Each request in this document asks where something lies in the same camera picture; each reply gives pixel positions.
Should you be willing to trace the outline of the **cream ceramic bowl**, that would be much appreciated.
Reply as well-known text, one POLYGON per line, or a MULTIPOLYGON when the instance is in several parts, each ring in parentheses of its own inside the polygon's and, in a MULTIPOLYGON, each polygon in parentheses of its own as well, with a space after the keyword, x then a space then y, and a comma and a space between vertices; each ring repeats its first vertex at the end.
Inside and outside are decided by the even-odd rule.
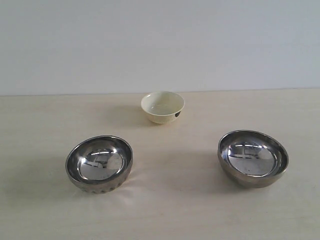
POLYGON ((140 101, 140 106, 149 121, 167 124, 179 118, 185 107, 185 100, 178 93, 158 91, 145 95, 140 101))

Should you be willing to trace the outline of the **ribbed stainless steel bowl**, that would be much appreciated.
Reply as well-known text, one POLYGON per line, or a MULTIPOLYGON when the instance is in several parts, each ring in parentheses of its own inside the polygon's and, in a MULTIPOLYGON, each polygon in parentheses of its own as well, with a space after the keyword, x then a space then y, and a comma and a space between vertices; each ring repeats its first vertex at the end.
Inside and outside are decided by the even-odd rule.
POLYGON ((99 135, 76 145, 65 160, 69 180, 90 194, 104 194, 119 188, 133 166, 133 150, 124 139, 99 135))

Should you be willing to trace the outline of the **smooth stainless steel bowl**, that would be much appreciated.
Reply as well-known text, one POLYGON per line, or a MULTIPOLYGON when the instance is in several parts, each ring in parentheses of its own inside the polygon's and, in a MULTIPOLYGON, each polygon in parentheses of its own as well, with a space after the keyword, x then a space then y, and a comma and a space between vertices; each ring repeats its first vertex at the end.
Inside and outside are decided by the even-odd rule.
POLYGON ((279 141, 247 129, 226 133, 218 142, 217 157, 224 173, 246 189, 274 184, 289 165, 289 155, 279 141))

